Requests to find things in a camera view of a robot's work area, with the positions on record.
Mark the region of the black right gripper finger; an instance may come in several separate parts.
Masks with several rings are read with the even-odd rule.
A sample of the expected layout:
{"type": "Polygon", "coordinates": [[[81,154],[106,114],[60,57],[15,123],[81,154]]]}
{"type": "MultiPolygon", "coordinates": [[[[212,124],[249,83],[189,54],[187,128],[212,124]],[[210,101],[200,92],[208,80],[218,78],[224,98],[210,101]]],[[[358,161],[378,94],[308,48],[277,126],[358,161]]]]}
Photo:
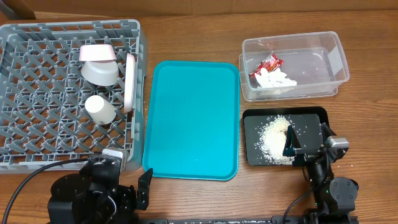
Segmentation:
{"type": "Polygon", "coordinates": [[[326,123],[321,124],[321,131],[324,146],[332,146],[335,143],[336,134],[326,123]]]}
{"type": "Polygon", "coordinates": [[[285,157],[294,157],[301,153],[302,147],[295,134],[292,125],[289,125],[286,132],[286,141],[282,155],[285,157]]]}

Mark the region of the pile of white rice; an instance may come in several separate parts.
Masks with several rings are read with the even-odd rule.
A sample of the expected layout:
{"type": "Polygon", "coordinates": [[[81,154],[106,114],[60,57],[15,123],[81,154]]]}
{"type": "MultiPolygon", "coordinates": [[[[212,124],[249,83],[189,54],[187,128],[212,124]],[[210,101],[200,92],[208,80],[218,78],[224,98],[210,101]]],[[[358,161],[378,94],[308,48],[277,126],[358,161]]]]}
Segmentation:
{"type": "Polygon", "coordinates": [[[308,125],[304,114],[277,114],[253,116],[252,118],[254,121],[254,133],[257,134],[252,144],[257,165],[284,166],[292,164],[293,157],[282,155],[289,125],[292,125],[296,131],[296,136],[302,149],[306,147],[304,134],[308,134],[309,131],[307,130],[308,125]]]}

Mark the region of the white plastic cup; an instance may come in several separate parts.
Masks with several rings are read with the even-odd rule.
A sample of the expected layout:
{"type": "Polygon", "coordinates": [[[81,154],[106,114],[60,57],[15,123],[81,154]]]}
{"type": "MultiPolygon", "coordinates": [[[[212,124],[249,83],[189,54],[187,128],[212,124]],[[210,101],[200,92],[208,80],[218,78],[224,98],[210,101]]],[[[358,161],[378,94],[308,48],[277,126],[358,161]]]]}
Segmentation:
{"type": "Polygon", "coordinates": [[[115,107],[99,95],[90,96],[85,109],[96,124],[107,125],[116,117],[115,107]]]}

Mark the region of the white napkin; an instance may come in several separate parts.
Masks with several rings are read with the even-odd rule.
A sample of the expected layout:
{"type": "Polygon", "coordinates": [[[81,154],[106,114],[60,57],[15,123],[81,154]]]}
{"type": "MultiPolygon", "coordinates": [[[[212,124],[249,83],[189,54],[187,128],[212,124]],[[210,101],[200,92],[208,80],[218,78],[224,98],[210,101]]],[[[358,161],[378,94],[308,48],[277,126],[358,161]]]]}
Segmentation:
{"type": "Polygon", "coordinates": [[[285,86],[296,86],[297,82],[287,77],[280,68],[272,72],[268,72],[265,68],[260,69],[259,73],[254,74],[256,81],[261,88],[274,88],[285,86]]]}

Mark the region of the red snack wrapper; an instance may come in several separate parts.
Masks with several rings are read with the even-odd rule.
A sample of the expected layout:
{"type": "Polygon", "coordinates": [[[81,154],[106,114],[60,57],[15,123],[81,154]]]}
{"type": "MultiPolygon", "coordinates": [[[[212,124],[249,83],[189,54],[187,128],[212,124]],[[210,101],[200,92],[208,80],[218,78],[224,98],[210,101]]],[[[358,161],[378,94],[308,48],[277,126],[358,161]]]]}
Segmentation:
{"type": "Polygon", "coordinates": [[[284,61],[277,58],[275,54],[270,54],[260,64],[257,65],[256,69],[249,73],[249,77],[255,77],[255,74],[260,75],[262,68],[265,68],[268,72],[273,72],[282,66],[283,63],[284,61]]]}

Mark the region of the large white round plate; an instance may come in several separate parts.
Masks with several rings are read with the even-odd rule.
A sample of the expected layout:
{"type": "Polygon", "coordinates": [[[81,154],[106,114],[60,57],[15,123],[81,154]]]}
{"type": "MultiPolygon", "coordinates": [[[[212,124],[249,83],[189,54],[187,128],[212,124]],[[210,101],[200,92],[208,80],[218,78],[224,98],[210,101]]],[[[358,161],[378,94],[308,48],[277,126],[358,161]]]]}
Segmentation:
{"type": "Polygon", "coordinates": [[[125,89],[124,89],[124,112],[132,110],[134,104],[134,76],[135,76],[135,57],[131,54],[126,55],[125,89]]]}

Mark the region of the grey-green bowl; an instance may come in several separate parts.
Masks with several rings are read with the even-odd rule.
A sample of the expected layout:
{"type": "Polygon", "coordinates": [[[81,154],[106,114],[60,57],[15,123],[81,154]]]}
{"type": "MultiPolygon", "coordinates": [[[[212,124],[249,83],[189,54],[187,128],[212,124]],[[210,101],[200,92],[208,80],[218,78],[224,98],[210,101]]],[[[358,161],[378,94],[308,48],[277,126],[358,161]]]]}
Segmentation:
{"type": "Polygon", "coordinates": [[[118,64],[115,61],[85,62],[81,69],[81,75],[94,85],[115,85],[119,77],[118,64]]]}

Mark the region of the small pink-white bowl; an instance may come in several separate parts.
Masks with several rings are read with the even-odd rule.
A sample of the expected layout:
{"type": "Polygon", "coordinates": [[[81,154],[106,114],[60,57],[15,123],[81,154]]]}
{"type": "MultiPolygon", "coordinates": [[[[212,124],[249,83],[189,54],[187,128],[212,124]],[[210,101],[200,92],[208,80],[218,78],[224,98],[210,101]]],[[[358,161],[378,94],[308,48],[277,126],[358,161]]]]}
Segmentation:
{"type": "Polygon", "coordinates": [[[102,62],[110,60],[116,60],[116,54],[109,44],[82,45],[80,47],[79,61],[102,62]]]}

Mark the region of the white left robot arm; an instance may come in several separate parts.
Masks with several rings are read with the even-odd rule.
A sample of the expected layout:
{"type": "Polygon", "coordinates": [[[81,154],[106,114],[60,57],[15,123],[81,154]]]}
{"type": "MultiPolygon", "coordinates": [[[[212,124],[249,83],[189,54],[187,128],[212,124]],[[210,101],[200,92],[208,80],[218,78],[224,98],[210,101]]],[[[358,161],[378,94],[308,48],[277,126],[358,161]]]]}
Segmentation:
{"type": "Polygon", "coordinates": [[[138,178],[138,188],[119,183],[127,152],[108,147],[87,157],[75,174],[51,187],[47,209],[51,223],[144,223],[136,210],[149,206],[153,169],[138,178]]]}

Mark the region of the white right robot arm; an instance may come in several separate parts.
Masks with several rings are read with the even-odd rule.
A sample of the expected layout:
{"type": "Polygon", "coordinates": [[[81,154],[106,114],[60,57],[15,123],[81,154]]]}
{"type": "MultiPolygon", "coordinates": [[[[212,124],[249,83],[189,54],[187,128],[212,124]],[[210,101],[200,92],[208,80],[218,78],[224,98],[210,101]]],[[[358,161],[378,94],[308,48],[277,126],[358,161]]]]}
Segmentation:
{"type": "Polygon", "coordinates": [[[302,149],[293,127],[289,126],[285,144],[285,156],[293,156],[294,167],[307,169],[311,189],[293,201],[286,209],[282,222],[291,223],[357,223],[350,213],[355,210],[358,183],[346,177],[335,177],[331,165],[342,159],[349,149],[346,138],[337,136],[322,123],[323,143],[315,149],[302,149]],[[290,209],[301,199],[313,195],[315,208],[308,209],[301,217],[288,217],[290,209]]]}

